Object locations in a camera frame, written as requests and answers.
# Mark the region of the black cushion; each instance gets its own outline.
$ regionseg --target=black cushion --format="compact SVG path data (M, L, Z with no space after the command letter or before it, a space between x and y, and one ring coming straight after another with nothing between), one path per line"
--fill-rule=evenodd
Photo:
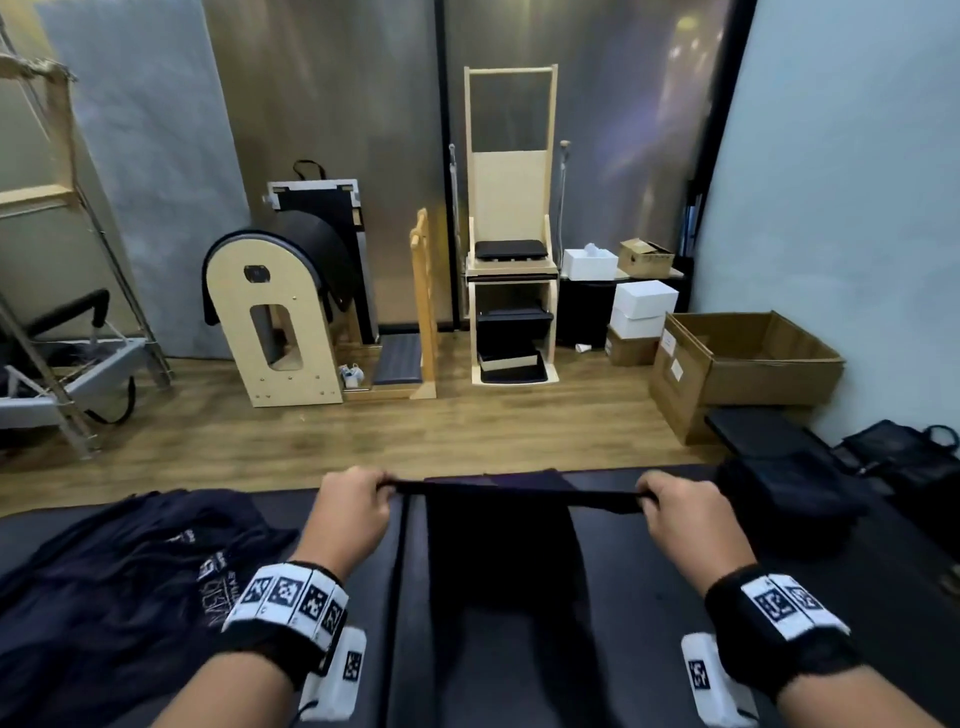
M474 252L478 260L546 258L546 246L539 240L478 240Z

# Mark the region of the white tissue box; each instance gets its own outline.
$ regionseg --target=white tissue box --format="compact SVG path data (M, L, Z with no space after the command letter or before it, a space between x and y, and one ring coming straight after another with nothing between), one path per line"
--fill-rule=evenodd
M616 295L613 296L613 310L620 311L628 319L663 317L673 313L679 295L676 290L659 280L620 283L616 287Z
M646 319L628 319L618 308L613 310L610 317L610 328L621 339L652 339L660 337L663 325L666 323L666 314L651 316Z
M603 248L597 248L592 254L586 249L567 248L560 275L570 280L613 280L616 264L616 255Z

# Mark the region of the human hand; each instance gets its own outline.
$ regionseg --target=human hand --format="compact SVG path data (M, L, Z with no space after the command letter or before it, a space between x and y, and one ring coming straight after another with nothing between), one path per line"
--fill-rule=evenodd
M733 507L713 483L647 471L636 489L657 497L639 499L650 535L700 596L720 578L756 563Z
M357 466L324 475L291 560L319 564L347 581L387 532L394 488L377 486L389 478Z

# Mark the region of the metal frame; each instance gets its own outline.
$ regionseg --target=metal frame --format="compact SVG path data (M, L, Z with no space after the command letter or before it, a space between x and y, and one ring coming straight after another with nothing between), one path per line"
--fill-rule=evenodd
M2 41L2 46L4 46L0 47L0 50L7 51L11 54L16 53L16 49L13 47L10 36L7 34L2 18L0 18L0 41ZM54 65L60 69L60 73L63 74L63 78L68 77L69 71L67 69L59 64ZM53 125L51 124L47 114L44 112L43 105L40 103L40 99L34 87L24 78L20 78L19 82L23 85L27 100L31 105L34 115L41 122L41 126L43 127L44 132L47 134L47 137L52 140L52 143L56 141L56 144L62 145L64 141L63 139L56 139L56 133L53 129ZM70 129L71 135L66 144L71 150L70 160L72 170L72 124ZM91 457L99 449L99 446L97 443L97 436L91 429L87 416L74 400L75 394L86 395L94 390L109 388L119 381L115 381L118 372L126 372L123 374L123 377L121 377L120 380L122 380L122 378L130 376L132 372L140 369L143 366L146 366L150 371L150 374L153 377L154 382L156 382L158 388L167 389L173 382L173 373L170 370L166 356L163 354L163 351L160 349L160 346L156 341L156 337L154 336L150 325L147 323L147 317L144 314L143 309L140 307L140 302L137 300L136 294L133 292L130 282L124 275L123 269L120 266L120 261L107 241L107 235L104 233L103 226L101 226L96 213L93 211L93 208L90 206L86 195L84 194L82 186L79 184L79 182L74 180L74 185L69 191L71 197L76 196L76 202L78 202L80 204L79 206L84 209L90 222L92 223L101 250L104 254L104 257L107 259L110 272L112 273L113 278L116 280L117 286L120 288L121 293L123 293L124 299L126 299L127 304L130 306L131 311L133 312L133 316L136 319L139 327L138 333L140 335L136 338L121 339L120 341L125 341L127 343L118 352L109 357L106 361L103 361L95 366L90 370L90 372L84 374L76 381L71 382L64 387L60 384L57 376L53 373L50 367L47 366L46 360L40 353L40 347L42 347L43 344L36 344L30 340L30 337L27 335L23 327L17 323L10 306L7 304L6 299L4 299L2 295L0 295L0 324L2 324L3 327L13 336L13 338L16 339L17 343L30 357L31 362L33 362L34 366L36 366L37 370L42 375L43 384L46 386L48 392L48 394L44 397L38 396L36 398L20 401L32 402L33 404L28 405L29 408L39 408L37 411L42 412L42 415L39 416L39 419L44 421L38 422L37 425L57 425L77 453L83 459L86 459ZM25 210L24 213L27 211L41 212L55 207L56 206L47 206L36 210ZM5 406L5 409L8 411L16 411L17 409L25 410L25 407L22 404L18 404L16 406L10 406L8 404ZM6 421L6 418L4 418L2 421L0 421L0 425ZM2 426L11 427L37 425Z

